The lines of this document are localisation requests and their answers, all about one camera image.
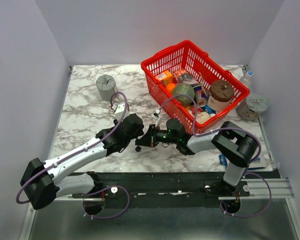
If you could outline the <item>black padlock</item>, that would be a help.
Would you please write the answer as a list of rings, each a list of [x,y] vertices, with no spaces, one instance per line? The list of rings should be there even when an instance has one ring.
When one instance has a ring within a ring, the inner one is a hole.
[[[142,150],[142,148],[139,145],[135,148],[136,152],[140,152],[141,150]]]

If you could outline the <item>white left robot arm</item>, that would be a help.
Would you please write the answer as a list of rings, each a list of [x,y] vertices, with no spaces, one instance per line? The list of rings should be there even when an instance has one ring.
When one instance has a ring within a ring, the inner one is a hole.
[[[131,140],[143,134],[143,121],[135,113],[113,128],[103,129],[86,145],[65,156],[40,161],[32,159],[20,184],[35,210],[42,209],[57,197],[57,184],[79,168],[113,153],[123,151]]]

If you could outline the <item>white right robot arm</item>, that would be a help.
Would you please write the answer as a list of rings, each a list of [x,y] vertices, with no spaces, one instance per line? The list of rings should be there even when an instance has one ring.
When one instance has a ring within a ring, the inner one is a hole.
[[[184,125],[176,118],[166,122],[166,130],[151,124],[147,132],[135,141],[139,147],[154,148],[159,143],[174,144],[183,155],[195,155],[202,151],[219,150],[229,163],[220,183],[220,191],[231,196],[238,190],[238,183],[252,160],[261,152],[256,136],[226,121],[220,128],[194,135],[186,132]]]

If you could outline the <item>orange ball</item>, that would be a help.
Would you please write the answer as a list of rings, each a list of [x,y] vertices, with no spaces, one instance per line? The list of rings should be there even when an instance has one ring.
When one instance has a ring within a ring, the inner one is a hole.
[[[175,83],[169,83],[165,86],[165,89],[167,90],[167,92],[169,92],[170,94],[172,94],[174,88],[176,87]]]

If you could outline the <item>green netted melon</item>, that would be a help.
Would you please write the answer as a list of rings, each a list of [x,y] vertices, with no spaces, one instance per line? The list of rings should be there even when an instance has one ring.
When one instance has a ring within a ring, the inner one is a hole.
[[[195,98],[194,88],[187,83],[179,83],[172,90],[172,96],[183,106],[187,107],[193,104]]]

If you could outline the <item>grey wrapped toilet roll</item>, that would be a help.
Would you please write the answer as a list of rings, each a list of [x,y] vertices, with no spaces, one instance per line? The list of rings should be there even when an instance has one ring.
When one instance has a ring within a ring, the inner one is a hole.
[[[97,78],[95,85],[102,100],[109,102],[112,95],[117,92],[115,79],[108,74],[103,74]]]

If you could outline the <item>orange yellow snack box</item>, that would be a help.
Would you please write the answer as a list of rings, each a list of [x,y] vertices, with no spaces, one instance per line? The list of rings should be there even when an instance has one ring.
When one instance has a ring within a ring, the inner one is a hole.
[[[155,77],[163,86],[173,83],[173,74],[169,70],[161,72]]]

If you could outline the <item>red bull drink can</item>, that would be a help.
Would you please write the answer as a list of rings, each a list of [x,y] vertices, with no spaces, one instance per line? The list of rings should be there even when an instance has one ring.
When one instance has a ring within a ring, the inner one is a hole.
[[[205,107],[208,104],[207,95],[202,89],[195,92],[195,101],[200,107]]]

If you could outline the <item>clear plastic snack bag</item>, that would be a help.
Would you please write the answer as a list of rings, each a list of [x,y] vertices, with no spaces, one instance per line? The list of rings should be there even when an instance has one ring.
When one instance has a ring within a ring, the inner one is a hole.
[[[180,69],[174,71],[173,77],[178,84],[181,84],[183,82],[188,82],[193,79],[192,76],[190,75],[190,73],[187,70],[185,70],[184,68],[180,68]]]

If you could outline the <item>brown wrapped toilet roll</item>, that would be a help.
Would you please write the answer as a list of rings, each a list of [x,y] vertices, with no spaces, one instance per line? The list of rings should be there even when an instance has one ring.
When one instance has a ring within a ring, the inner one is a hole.
[[[214,81],[208,91],[207,106],[216,112],[220,112],[230,105],[234,97],[234,88],[226,80]]]

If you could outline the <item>red plastic shopping basket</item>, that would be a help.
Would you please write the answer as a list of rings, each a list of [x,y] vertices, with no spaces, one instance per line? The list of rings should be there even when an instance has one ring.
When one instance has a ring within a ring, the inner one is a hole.
[[[178,119],[188,133],[195,131],[204,133],[222,120],[234,107],[236,107],[249,94],[250,90],[237,80],[228,70],[222,69],[214,62],[209,54],[201,50],[190,40],[184,40],[176,45],[169,46],[152,57],[141,62],[141,69],[145,73],[148,92],[152,98],[163,107],[163,110],[173,119]],[[174,73],[185,69],[208,91],[211,84],[217,80],[225,80],[234,88],[234,97],[230,105],[203,124],[198,122],[193,127],[194,116],[172,96],[156,76],[168,70]]]

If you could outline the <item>grey roll on right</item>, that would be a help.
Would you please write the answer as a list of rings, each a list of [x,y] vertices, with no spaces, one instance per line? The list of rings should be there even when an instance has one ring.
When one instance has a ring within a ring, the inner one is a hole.
[[[246,121],[256,121],[268,109],[269,100],[257,93],[250,93],[236,108],[237,114]]]

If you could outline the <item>clear water bottle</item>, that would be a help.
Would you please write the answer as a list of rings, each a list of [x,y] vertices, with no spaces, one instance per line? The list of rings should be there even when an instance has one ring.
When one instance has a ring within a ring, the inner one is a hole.
[[[250,89],[253,81],[254,73],[252,71],[247,71],[244,76],[239,79],[239,82],[242,83],[245,87]]]

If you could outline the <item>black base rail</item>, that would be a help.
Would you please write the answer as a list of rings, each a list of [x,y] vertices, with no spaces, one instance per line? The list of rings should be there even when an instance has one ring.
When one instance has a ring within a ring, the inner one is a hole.
[[[220,200],[250,196],[242,180],[236,187],[223,181],[222,172],[124,172],[95,174],[92,196],[75,193],[74,199],[95,205],[104,198],[106,208],[216,208]]]

